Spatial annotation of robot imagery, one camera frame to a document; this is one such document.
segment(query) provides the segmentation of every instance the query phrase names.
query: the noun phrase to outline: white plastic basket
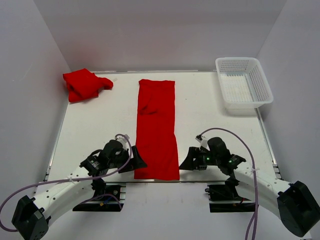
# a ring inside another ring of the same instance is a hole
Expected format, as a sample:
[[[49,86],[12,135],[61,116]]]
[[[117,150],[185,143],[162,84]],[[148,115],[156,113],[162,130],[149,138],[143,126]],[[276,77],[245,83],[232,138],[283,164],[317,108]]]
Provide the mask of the white plastic basket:
[[[256,58],[220,57],[215,60],[215,65],[226,108],[258,108],[274,100]]]

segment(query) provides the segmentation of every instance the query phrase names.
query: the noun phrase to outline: white table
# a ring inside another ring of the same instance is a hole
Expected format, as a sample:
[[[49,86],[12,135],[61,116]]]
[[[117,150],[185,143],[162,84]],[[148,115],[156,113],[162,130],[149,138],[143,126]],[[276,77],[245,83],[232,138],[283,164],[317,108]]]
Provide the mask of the white table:
[[[103,90],[98,98],[69,104],[52,160],[49,180],[70,174],[91,152],[101,149],[118,133],[128,134],[136,142],[139,80],[175,81],[175,136],[179,165],[191,146],[198,146],[196,135],[212,127],[238,134],[251,148],[257,168],[275,175],[272,157],[254,110],[244,115],[230,114],[223,106],[216,72],[144,72],[99,74],[114,82],[112,90]],[[221,137],[231,153],[251,162],[249,153],[233,135],[211,131],[207,138]],[[180,171],[181,182],[224,181],[228,177],[216,166],[206,171]],[[140,182],[134,172],[114,174],[106,182]]]
[[[64,178],[115,134],[128,134],[135,144],[138,81],[141,79],[175,81],[175,136],[180,164],[188,148],[198,146],[196,135],[208,128],[221,127],[243,138],[251,148],[258,168],[270,175],[275,174],[256,112],[250,111],[250,116],[229,114],[223,107],[217,73],[146,72],[99,76],[111,79],[114,88],[102,91],[99,98],[68,105],[49,180]],[[206,136],[221,137],[232,153],[251,161],[244,146],[231,134],[214,131]],[[127,183],[121,212],[69,211],[50,227],[43,240],[244,239],[252,213],[210,213],[204,182],[224,181],[226,178],[217,167],[210,166],[206,171],[180,171],[180,183]],[[133,172],[115,174],[104,180],[139,181],[133,178]],[[45,189],[46,186],[41,186],[38,191]],[[256,239],[300,238],[286,230],[275,215],[260,207]]]
[[[252,213],[210,213],[205,187],[186,182],[127,183],[121,212],[69,211],[42,240],[244,240]],[[255,239],[301,238],[260,207]]]

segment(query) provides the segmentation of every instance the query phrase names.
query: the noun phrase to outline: white wall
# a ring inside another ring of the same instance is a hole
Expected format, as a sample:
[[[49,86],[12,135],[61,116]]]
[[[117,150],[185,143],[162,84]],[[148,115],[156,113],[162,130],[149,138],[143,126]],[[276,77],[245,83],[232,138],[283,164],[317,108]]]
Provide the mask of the white wall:
[[[320,204],[320,1],[288,0],[258,59],[274,102],[262,109],[282,176]],[[311,231],[320,240],[320,223]]]
[[[1,0],[1,203],[15,190],[43,180],[67,102],[62,73],[69,70],[34,2]],[[10,201],[1,214],[7,227],[13,227],[17,199]],[[0,229],[0,239],[18,237],[18,233]]]
[[[212,70],[256,57],[286,0],[34,0],[72,70]]]

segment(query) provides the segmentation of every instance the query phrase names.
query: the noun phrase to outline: flat red towel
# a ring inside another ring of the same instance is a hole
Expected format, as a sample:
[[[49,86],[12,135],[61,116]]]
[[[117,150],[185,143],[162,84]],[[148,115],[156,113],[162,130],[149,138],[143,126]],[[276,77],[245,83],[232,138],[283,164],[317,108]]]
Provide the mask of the flat red towel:
[[[139,81],[136,148],[147,164],[135,179],[179,180],[175,136],[175,82]]]
[[[63,74],[69,91],[69,102],[79,102],[99,96],[99,89],[112,89],[114,83],[105,77],[97,77],[87,69]]]

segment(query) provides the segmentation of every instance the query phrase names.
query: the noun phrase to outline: cable tie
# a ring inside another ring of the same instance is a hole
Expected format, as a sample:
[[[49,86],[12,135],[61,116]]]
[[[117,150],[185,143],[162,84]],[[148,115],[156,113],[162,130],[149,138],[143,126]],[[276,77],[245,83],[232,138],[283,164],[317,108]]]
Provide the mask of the cable tie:
[[[260,170],[259,167],[257,167],[256,169],[254,169],[253,167],[251,168],[251,172],[252,172],[252,173],[253,173],[253,172],[256,172],[256,171],[258,171],[258,170]]]
[[[72,176],[67,177],[67,179],[69,179],[69,183],[74,183],[74,181],[72,180]]]

